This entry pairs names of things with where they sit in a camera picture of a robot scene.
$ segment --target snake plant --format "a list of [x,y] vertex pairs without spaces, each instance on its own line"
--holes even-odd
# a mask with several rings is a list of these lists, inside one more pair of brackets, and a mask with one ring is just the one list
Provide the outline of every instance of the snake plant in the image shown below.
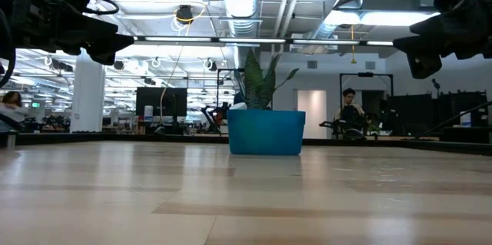
[[287,78],[282,81],[277,87],[275,68],[280,60],[280,54],[274,56],[266,74],[263,76],[260,63],[254,56],[252,50],[248,52],[246,57],[246,65],[244,66],[244,77],[238,70],[234,71],[234,78],[238,82],[239,89],[243,96],[244,102],[249,109],[253,110],[266,110],[273,100],[274,93],[279,87],[285,84],[285,82],[291,80],[298,72],[299,68],[294,69],[289,73]]

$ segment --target wooden floor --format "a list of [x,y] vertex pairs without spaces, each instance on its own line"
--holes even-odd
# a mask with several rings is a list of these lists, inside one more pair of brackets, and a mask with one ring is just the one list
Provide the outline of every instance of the wooden floor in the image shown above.
[[1,245],[490,245],[492,157],[375,147],[232,156],[90,142],[0,151]]

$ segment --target screen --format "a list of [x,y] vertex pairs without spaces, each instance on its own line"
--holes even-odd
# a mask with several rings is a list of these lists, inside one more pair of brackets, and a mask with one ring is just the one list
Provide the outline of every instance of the screen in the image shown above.
[[[164,88],[137,88],[136,114],[144,115],[145,106],[154,107],[154,116],[161,114],[160,100]],[[162,99],[162,115],[185,117],[187,112],[188,90],[186,88],[167,88]]]

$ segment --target potted plant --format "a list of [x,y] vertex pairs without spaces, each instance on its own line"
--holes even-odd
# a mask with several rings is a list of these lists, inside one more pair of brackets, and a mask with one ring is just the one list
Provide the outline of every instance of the potted plant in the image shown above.
[[278,86],[275,68],[280,55],[271,59],[263,74],[253,51],[248,52],[244,77],[234,72],[247,110],[228,111],[229,147],[232,154],[297,155],[301,152],[306,114],[303,111],[273,111],[273,95],[291,80],[294,69]]

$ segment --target blue planter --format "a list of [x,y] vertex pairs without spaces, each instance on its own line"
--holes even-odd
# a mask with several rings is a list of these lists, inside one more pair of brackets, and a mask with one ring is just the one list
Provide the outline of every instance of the blue planter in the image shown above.
[[298,155],[306,113],[303,111],[228,111],[232,154]]

